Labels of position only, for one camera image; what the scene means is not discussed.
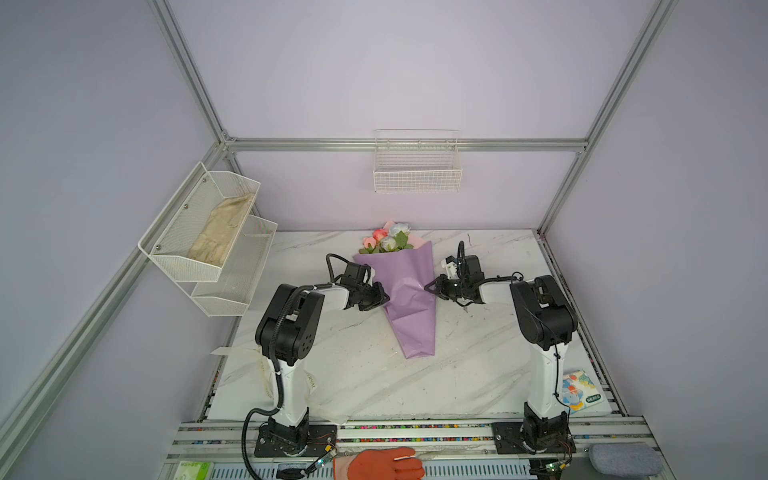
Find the pink purple wrapping paper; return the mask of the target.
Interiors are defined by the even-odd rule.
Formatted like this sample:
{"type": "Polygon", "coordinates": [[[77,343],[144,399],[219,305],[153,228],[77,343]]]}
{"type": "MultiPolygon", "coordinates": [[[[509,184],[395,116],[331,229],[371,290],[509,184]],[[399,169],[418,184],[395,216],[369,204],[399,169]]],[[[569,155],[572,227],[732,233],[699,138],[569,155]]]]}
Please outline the pink purple wrapping paper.
{"type": "MultiPolygon", "coordinates": [[[[384,229],[395,221],[388,221],[384,229]]],[[[405,358],[430,357],[436,349],[436,297],[424,290],[435,279],[432,243],[411,232],[413,249],[382,252],[379,242],[372,253],[362,247],[354,256],[359,264],[370,265],[373,280],[380,282],[390,300],[384,314],[405,358]]]]}

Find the light pink fake rose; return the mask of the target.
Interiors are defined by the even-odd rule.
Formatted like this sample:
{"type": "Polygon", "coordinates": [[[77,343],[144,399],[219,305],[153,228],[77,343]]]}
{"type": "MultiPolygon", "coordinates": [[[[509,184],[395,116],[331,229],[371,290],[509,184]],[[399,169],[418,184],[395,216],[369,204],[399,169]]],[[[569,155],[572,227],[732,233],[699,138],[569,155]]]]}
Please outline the light pink fake rose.
{"type": "Polygon", "coordinates": [[[362,251],[364,253],[372,253],[378,245],[377,240],[374,237],[368,237],[363,240],[363,249],[362,251]]]}

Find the white fake rose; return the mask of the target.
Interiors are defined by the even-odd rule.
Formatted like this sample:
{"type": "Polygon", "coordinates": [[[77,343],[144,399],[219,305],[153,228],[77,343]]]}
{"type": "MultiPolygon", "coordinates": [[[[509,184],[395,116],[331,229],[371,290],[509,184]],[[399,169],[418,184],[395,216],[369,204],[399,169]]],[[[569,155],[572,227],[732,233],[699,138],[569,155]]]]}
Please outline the white fake rose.
{"type": "Polygon", "coordinates": [[[395,223],[389,228],[390,246],[393,251],[413,249],[410,243],[410,227],[405,223],[395,223]]]}

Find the deep pink fake rose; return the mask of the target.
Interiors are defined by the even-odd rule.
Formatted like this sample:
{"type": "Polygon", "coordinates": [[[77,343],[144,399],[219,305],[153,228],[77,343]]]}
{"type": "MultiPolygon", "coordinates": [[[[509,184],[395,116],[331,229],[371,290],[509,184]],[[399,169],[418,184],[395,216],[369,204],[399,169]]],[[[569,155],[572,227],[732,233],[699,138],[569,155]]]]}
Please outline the deep pink fake rose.
{"type": "Polygon", "coordinates": [[[388,235],[389,235],[389,231],[384,228],[377,229],[372,233],[372,237],[375,239],[376,242],[380,242],[382,239],[386,238],[388,235]]]}

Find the cream ribbon roll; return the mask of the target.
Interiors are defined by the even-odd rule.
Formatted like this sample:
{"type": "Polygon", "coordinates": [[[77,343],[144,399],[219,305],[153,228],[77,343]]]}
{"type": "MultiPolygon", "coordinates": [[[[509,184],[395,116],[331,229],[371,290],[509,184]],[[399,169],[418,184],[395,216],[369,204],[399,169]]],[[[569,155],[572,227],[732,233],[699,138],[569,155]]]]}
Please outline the cream ribbon roll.
{"type": "MultiPolygon", "coordinates": [[[[239,420],[253,407],[270,410],[276,405],[275,374],[259,347],[218,347],[211,354],[224,359],[225,365],[208,411],[209,419],[239,420]]],[[[344,424],[350,420],[348,414],[321,405],[318,402],[317,378],[307,371],[303,371],[302,375],[306,387],[305,398],[313,419],[335,424],[344,424]]]]}

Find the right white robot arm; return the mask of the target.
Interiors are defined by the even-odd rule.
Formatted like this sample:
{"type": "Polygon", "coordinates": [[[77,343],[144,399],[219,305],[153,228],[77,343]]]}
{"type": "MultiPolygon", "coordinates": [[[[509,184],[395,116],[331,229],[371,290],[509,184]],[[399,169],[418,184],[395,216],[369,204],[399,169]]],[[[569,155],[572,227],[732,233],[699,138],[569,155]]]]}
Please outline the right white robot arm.
{"type": "Polygon", "coordinates": [[[543,453],[568,441],[571,408],[562,399],[564,357],[577,321],[570,304],[551,275],[526,279],[485,276],[479,258],[468,255],[460,242],[443,261],[445,272],[424,287],[428,293],[461,307],[481,304],[511,306],[530,346],[531,387],[524,403],[521,447],[543,453]]]}

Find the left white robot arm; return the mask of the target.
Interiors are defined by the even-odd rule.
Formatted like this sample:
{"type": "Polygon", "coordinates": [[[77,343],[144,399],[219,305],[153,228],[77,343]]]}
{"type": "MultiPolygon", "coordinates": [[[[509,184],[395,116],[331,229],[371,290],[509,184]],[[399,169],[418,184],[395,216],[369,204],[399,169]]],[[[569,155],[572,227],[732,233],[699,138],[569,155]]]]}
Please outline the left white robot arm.
{"type": "Polygon", "coordinates": [[[251,409],[242,424],[241,456],[252,479],[260,477],[252,457],[314,456],[307,466],[275,474],[277,479],[305,479],[337,453],[338,428],[310,422],[304,360],[315,343],[322,313],[353,307],[370,311],[390,297],[368,264],[329,253],[326,266],[330,277],[326,283],[279,285],[256,330],[254,340],[273,374],[275,401],[269,410],[251,409]]]}

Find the lower white mesh shelf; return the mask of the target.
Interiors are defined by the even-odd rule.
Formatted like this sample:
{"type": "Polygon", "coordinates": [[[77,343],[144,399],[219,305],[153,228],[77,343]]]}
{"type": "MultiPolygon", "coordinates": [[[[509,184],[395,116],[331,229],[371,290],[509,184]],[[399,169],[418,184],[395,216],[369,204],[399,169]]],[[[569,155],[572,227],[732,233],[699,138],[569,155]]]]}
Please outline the lower white mesh shelf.
{"type": "Polygon", "coordinates": [[[191,300],[208,317],[242,316],[252,302],[278,224],[249,215],[219,279],[198,283],[191,300]]]}

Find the colourful tissue pack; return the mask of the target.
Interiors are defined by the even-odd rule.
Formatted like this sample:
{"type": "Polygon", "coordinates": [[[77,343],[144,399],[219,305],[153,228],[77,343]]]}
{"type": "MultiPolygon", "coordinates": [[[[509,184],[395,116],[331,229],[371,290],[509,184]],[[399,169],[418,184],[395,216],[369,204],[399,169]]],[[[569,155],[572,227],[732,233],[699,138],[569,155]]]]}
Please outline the colourful tissue pack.
{"type": "Polygon", "coordinates": [[[572,412],[591,409],[605,400],[603,391],[585,370],[573,370],[563,374],[560,401],[572,412]]]}

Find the beige cloth in shelf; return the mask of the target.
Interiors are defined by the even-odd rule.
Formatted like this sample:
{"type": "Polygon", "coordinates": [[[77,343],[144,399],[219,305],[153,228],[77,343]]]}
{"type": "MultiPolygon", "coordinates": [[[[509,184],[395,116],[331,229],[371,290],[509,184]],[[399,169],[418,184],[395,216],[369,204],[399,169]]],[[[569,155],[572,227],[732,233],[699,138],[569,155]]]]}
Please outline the beige cloth in shelf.
{"type": "Polygon", "coordinates": [[[254,194],[247,194],[227,198],[218,204],[211,211],[202,232],[188,251],[187,257],[222,267],[254,198],[254,194]]]}

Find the orange rubber glove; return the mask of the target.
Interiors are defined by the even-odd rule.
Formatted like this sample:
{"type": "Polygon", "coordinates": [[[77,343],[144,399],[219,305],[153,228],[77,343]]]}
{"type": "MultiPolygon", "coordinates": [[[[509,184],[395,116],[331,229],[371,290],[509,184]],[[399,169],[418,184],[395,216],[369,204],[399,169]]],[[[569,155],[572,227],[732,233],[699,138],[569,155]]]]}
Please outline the orange rubber glove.
{"type": "Polygon", "coordinates": [[[415,450],[398,447],[365,450],[356,455],[337,457],[333,461],[335,480],[418,480],[425,470],[415,450]]]}

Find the upper white mesh shelf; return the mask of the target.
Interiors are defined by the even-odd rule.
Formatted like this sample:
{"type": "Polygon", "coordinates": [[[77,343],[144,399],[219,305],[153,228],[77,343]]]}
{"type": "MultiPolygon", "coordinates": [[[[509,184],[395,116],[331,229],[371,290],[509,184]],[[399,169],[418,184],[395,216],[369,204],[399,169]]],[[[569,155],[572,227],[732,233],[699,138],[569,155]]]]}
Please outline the upper white mesh shelf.
{"type": "Polygon", "coordinates": [[[260,183],[198,163],[138,242],[172,281],[219,280],[260,183]]]}

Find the grey cloth pad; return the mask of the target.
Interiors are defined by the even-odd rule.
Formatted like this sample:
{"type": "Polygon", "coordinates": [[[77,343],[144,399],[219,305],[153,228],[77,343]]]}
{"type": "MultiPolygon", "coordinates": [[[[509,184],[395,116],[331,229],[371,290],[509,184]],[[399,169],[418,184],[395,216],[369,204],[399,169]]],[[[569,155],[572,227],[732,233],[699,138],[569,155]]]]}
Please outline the grey cloth pad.
{"type": "Polygon", "coordinates": [[[593,444],[588,455],[603,475],[637,479],[659,475],[664,469],[659,453],[644,443],[593,444]]]}

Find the green white packet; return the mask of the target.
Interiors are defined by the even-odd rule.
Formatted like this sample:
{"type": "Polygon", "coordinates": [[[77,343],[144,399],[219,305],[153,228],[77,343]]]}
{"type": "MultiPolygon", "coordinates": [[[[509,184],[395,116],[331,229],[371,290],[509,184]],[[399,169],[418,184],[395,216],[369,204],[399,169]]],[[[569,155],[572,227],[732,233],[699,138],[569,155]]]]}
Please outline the green white packet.
{"type": "Polygon", "coordinates": [[[214,464],[211,462],[181,461],[173,480],[209,480],[214,464]]]}

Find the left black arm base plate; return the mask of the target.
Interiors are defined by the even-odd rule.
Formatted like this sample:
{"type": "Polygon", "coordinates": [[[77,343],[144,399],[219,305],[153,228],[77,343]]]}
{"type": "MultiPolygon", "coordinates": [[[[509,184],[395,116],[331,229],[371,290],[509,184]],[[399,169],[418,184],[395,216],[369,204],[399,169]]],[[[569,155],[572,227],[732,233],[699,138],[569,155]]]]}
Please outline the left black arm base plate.
{"type": "Polygon", "coordinates": [[[270,419],[258,433],[253,448],[257,458],[319,457],[328,446],[336,444],[338,426],[309,419],[288,426],[270,419]]]}

